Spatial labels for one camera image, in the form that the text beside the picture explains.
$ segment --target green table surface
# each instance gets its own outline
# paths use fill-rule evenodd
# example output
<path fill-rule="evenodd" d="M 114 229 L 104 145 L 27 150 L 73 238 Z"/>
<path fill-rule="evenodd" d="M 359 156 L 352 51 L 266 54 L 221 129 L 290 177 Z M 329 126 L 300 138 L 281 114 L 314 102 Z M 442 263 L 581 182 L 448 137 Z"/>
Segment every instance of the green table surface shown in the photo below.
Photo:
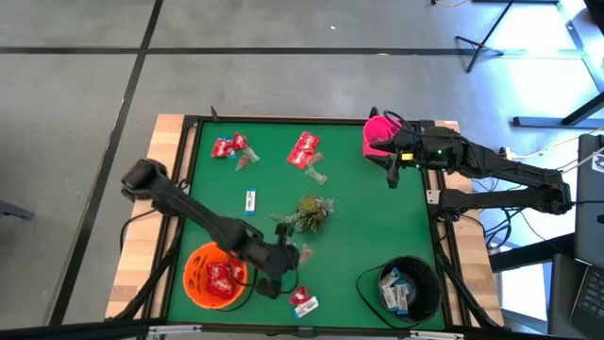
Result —
<path fill-rule="evenodd" d="M 323 186 L 286 160 L 305 130 L 321 138 L 317 150 L 325 158 L 315 164 L 315 169 L 328 176 Z M 238 172 L 235 171 L 237 160 L 210 156 L 214 141 L 221 136 L 232 136 L 235 131 L 246 136 L 260 156 L 260 161 Z M 401 170 L 398 189 L 389 189 L 384 170 L 361 154 L 361 132 L 362 126 L 204 123 L 191 196 L 215 212 L 247 221 L 264 232 L 266 241 L 273 242 L 277 239 L 276 222 L 269 218 L 270 214 L 294 213 L 304 195 L 334 199 L 334 213 L 328 217 L 325 230 L 295 233 L 291 238 L 298 247 L 306 244 L 312 249 L 309 260 L 298 269 L 299 283 L 317 296 L 319 307 L 296 319 L 289 303 L 290 295 L 272 300 L 256 293 L 235 312 L 198 307 L 184 291 L 182 273 L 190 255 L 210 238 L 204 229 L 187 220 L 168 321 L 389 328 L 364 305 L 355 281 L 364 270 L 397 256 L 416 256 L 434 268 L 428 212 L 421 173 L 416 169 Z M 256 214 L 251 216 L 244 214 L 248 188 L 257 188 Z M 378 271 L 365 275 L 361 290 L 374 306 L 383 310 L 377 279 Z M 294 273 L 289 272 L 283 278 L 283 289 L 293 283 Z M 385 311 L 382 314 L 397 327 L 409 326 Z M 442 311 L 417 328 L 442 330 Z"/>

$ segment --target gray concrete floor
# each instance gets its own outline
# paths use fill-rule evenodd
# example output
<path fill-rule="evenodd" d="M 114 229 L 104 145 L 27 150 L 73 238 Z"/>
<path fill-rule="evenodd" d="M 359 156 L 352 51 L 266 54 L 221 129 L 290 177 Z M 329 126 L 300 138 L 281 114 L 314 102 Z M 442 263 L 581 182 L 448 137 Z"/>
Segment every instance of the gray concrete floor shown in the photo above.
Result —
<path fill-rule="evenodd" d="M 601 34 L 585 19 L 579 0 L 564 2 L 597 56 Z M 4 1 L 0 46 L 139 46 L 152 7 L 152 0 Z M 452 48 L 457 34 L 481 40 L 502 9 L 474 3 L 431 7 L 421 0 L 165 0 L 151 45 Z M 536 52 L 574 48 L 564 19 L 550 5 L 514 6 L 490 44 Z M 134 56 L 0 55 L 0 199 L 37 213 L 32 222 L 0 220 L 2 329 L 45 322 L 133 61 Z M 214 105 L 224 115 L 365 117 L 378 106 L 409 119 L 458 120 L 475 142 L 508 145 L 519 154 L 580 133 L 509 125 L 515 115 L 564 116 L 593 97 L 596 88 L 580 59 L 483 59 L 467 75 L 468 61 L 147 57 L 65 321 L 103 318 L 119 228 L 131 211 L 119 179 L 146 154 L 158 113 L 208 114 Z M 556 167 L 573 157 L 571 147 L 536 162 Z M 483 218 L 488 227 L 499 216 Z M 539 218 L 534 216 L 535 225 Z M 537 241 L 517 223 L 516 244 Z M 557 223 L 567 230 L 573 222 Z"/>

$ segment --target black bucket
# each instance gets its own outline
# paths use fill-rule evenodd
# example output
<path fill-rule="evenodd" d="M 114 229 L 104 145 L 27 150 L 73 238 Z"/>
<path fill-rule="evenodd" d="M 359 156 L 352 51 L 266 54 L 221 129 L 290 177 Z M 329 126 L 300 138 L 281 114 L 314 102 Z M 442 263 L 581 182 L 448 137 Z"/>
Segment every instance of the black bucket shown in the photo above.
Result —
<path fill-rule="evenodd" d="M 383 297 L 381 304 L 391 315 L 407 323 L 419 323 L 430 320 L 441 306 L 443 294 L 438 279 L 429 265 L 423 260 L 405 256 L 387 262 L 379 272 L 377 279 L 377 293 L 379 294 L 379 281 L 388 275 L 394 268 L 398 269 L 401 279 L 411 286 L 411 293 L 407 296 L 409 315 L 398 315 L 388 310 Z"/>

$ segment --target wooden board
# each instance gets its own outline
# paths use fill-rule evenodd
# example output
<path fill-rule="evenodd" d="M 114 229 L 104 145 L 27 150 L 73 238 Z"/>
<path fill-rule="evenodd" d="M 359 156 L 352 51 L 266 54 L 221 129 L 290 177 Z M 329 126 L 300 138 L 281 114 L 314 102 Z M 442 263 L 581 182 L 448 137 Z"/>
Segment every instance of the wooden board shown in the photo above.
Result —
<path fill-rule="evenodd" d="M 182 130 L 183 115 L 180 114 L 161 114 L 158 116 L 156 127 L 149 146 L 148 158 L 155 159 L 166 164 L 168 171 L 171 172 L 174 168 L 176 158 L 176 149 L 180 139 Z M 459 131 L 457 122 L 439 121 L 437 126 L 446 126 Z M 190 138 L 187 139 L 185 155 L 181 173 L 178 174 L 180 179 L 185 178 L 187 168 L 189 167 L 189 159 L 191 157 L 191 149 L 193 143 L 193 134 L 195 128 L 190 129 Z M 430 174 L 432 187 L 436 188 L 435 174 Z M 472 191 L 472 183 L 470 179 L 461 175 L 455 174 L 445 177 L 445 182 L 448 188 L 455 188 L 464 191 Z M 150 210 L 150 202 L 137 202 L 134 205 L 132 215 L 144 213 Z M 477 212 L 469 212 L 469 215 L 478 218 Z M 171 221 L 171 228 L 167 242 L 172 239 L 174 225 L 176 220 Z M 130 224 L 126 234 L 124 250 L 118 264 L 113 289 L 109 297 L 109 305 L 106 311 L 106 316 L 114 316 L 120 313 L 127 303 L 136 295 L 136 292 L 141 288 L 147 279 L 153 262 L 155 247 L 159 236 L 159 225 L 161 216 L 159 213 L 152 213 L 140 220 Z M 489 257 L 487 254 L 484 239 L 482 237 L 481 227 L 474 221 L 462 219 L 454 224 L 455 233 L 457 236 L 458 251 L 460 254 L 461 271 L 464 281 L 466 282 L 474 297 L 486 310 L 489 316 L 503 325 L 503 318 L 497 299 L 495 290 L 495 282 L 491 272 Z M 445 251 L 448 251 L 446 241 L 443 242 Z M 165 278 L 163 278 L 156 289 L 156 303 L 152 308 L 152 316 L 159 316 L 159 306 L 163 298 L 163 289 L 165 286 Z M 457 295 L 455 288 L 449 281 L 447 286 L 449 300 L 451 304 L 451 314 L 453 323 L 461 324 L 461 314 L 459 311 Z M 474 325 L 478 325 L 476 320 L 473 320 Z"/>

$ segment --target orange bucket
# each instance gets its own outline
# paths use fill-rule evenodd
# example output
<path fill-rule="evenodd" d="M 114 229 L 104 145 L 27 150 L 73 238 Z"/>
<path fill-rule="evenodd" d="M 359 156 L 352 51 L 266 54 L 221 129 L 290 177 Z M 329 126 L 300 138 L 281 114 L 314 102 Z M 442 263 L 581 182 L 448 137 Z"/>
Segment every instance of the orange bucket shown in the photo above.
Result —
<path fill-rule="evenodd" d="M 206 290 L 206 282 L 209 277 L 206 264 L 225 261 L 228 261 L 228 254 L 221 250 L 215 242 L 201 246 L 187 260 L 182 274 L 182 283 L 185 293 L 197 306 L 205 309 L 225 308 L 243 294 L 244 285 L 237 287 L 235 295 L 231 299 L 217 297 Z M 247 283 L 247 265 L 245 263 L 243 263 L 243 280 L 241 282 Z"/>

